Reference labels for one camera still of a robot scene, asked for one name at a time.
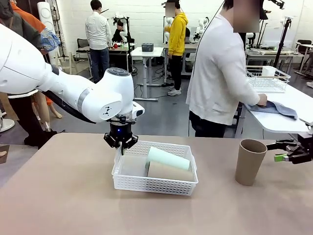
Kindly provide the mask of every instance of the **white wire rack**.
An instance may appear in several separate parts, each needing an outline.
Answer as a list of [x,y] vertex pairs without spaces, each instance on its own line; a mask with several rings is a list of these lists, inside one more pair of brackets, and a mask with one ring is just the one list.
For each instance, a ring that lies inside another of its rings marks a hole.
[[284,93],[291,76],[274,67],[271,68],[275,73],[273,76],[266,76],[264,66],[247,66],[246,76],[257,92]]

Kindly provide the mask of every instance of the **brown cup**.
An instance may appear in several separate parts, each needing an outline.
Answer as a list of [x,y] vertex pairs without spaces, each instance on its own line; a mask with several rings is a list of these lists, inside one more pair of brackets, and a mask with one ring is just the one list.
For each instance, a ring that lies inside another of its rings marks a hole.
[[244,186],[252,186],[268,148],[255,140],[240,142],[235,179]]

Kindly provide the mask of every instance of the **blue cloth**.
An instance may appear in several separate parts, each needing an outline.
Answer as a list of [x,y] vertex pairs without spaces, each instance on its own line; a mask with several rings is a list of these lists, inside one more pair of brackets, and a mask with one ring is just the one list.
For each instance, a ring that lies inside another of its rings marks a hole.
[[260,107],[257,105],[255,106],[246,105],[246,106],[251,111],[261,112],[261,113],[270,113],[270,114],[281,114],[288,118],[298,120],[298,114],[295,110],[287,108],[284,105],[277,103],[277,102],[268,101],[266,107]]
[[41,35],[41,44],[45,51],[48,52],[53,51],[61,44],[60,39],[47,28],[45,28],[40,35]]

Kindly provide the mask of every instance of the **white wall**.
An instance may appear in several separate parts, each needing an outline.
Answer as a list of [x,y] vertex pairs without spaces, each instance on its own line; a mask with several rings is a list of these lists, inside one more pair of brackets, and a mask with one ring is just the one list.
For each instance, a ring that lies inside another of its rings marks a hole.
[[[91,14],[90,0],[57,0],[61,16],[61,24],[69,51],[75,52],[77,38],[86,38],[85,20]],[[103,10],[110,10],[103,15],[107,18],[120,12],[130,17],[131,36],[140,45],[153,42],[160,45],[163,41],[163,16],[165,9],[161,3],[165,0],[101,0]],[[188,27],[196,27],[198,19],[206,16],[212,19],[223,0],[181,0],[181,7],[186,13]],[[291,29],[297,31],[296,39],[313,39],[313,0],[285,0],[286,9],[280,10],[270,1],[265,1],[265,9],[271,10],[268,15],[268,28],[281,27],[280,20],[285,15],[295,16]],[[112,34],[116,27],[111,26]]]

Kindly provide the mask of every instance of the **white plastic basket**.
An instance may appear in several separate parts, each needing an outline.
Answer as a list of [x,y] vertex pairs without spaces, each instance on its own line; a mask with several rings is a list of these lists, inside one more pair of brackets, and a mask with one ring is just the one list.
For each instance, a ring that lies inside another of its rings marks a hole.
[[266,76],[263,74],[263,67],[264,66],[246,67],[246,76],[252,87],[257,92],[284,93],[291,76],[274,67],[271,67],[274,70],[273,76]]
[[[191,163],[194,181],[187,182],[147,177],[148,169],[145,168],[145,165],[152,146],[188,159]],[[126,150],[124,156],[121,155],[121,149],[118,149],[114,159],[112,175],[115,189],[142,192],[190,196],[198,183],[197,166],[190,147],[168,143],[138,141],[135,146]]]

